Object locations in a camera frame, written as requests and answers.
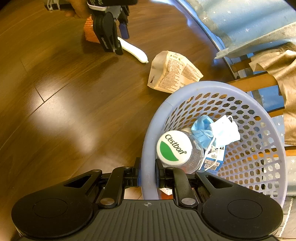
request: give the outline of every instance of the plastic basket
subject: plastic basket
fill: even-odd
[[[155,184],[156,143],[169,130],[191,127],[201,115],[214,121],[232,115],[241,140],[226,147],[218,176],[270,195],[283,206],[286,191],[285,150],[268,113],[249,95],[231,85],[202,81],[182,87],[158,108],[148,127],[142,151],[144,199],[158,199]]]

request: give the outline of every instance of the white lid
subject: white lid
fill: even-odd
[[[189,160],[192,144],[189,137],[181,131],[168,131],[158,140],[156,152],[166,165],[177,167]]]

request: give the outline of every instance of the white plastic stick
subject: white plastic stick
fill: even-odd
[[[142,50],[129,44],[128,42],[126,42],[120,37],[118,37],[118,40],[120,41],[121,46],[124,50],[128,51],[133,56],[135,56],[141,63],[148,63],[148,57]]]

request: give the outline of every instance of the brown fabric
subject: brown fabric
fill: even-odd
[[[251,57],[253,71],[266,70],[278,82],[284,98],[285,143],[296,145],[296,46],[288,43]]]

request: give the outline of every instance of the blue face mask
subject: blue face mask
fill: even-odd
[[[210,117],[202,115],[191,127],[192,134],[199,140],[204,149],[208,148],[214,137],[210,128],[211,123],[213,123],[213,120]]]

